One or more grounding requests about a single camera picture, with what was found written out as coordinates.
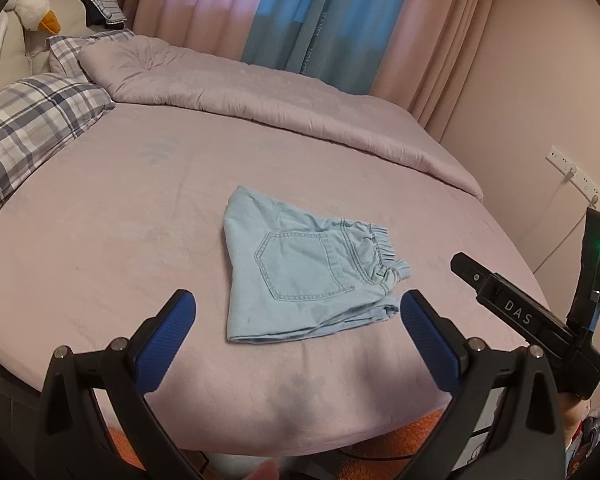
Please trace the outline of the person's right hand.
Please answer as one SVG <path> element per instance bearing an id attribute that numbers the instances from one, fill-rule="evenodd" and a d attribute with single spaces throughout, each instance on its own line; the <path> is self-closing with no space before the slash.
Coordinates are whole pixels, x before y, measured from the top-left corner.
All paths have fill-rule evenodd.
<path id="1" fill-rule="evenodd" d="M 559 393 L 558 401 L 564 426 L 565 448 L 569 448 L 583 419 L 590 410 L 590 401 L 582 400 L 570 393 Z"/>

